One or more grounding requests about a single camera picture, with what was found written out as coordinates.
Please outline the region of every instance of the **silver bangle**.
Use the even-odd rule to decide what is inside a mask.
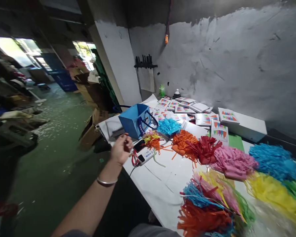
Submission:
[[[116,184],[117,181],[118,181],[118,179],[117,179],[116,181],[110,183],[110,182],[104,182],[104,181],[100,180],[100,179],[97,177],[97,178],[96,178],[96,181],[97,181],[99,184],[101,184],[102,186],[104,186],[104,187],[110,187],[110,186]]]

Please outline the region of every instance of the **white bottle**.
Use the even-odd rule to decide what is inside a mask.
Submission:
[[[179,89],[177,89],[177,91],[173,95],[173,99],[176,99],[176,98],[179,98],[179,97],[181,97],[181,94],[179,92]]]

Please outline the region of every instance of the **gift bag handle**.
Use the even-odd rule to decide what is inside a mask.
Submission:
[[[145,131],[144,131],[144,129],[142,128],[142,124],[141,124],[141,123],[144,123],[145,125],[147,125],[147,126],[148,126],[149,128],[151,128],[152,130],[156,130],[156,129],[158,128],[158,126],[159,126],[159,124],[158,124],[156,118],[153,117],[153,116],[151,115],[151,113],[149,113],[148,111],[146,111],[145,114],[146,114],[146,113],[148,113],[148,114],[154,119],[154,121],[156,122],[157,127],[156,127],[156,128],[153,128],[153,127],[151,127],[150,125],[148,125],[148,124],[147,124],[147,123],[146,123],[141,117],[138,118],[138,127],[139,127],[139,130],[140,130],[140,136],[143,136],[143,135],[145,134]]]
[[[120,114],[121,112],[117,110],[118,107],[119,107],[119,108],[120,108],[120,107],[130,108],[130,106],[128,106],[128,105],[115,105],[115,106],[113,107],[113,110],[114,110],[115,113],[119,113],[119,114]]]

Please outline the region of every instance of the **green bottle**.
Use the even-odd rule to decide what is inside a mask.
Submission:
[[[159,87],[159,96],[164,97],[164,86],[162,84]]]

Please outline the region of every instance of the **hand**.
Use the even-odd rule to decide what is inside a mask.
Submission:
[[[132,147],[133,142],[128,133],[122,134],[111,149],[111,160],[123,165],[127,161]]]

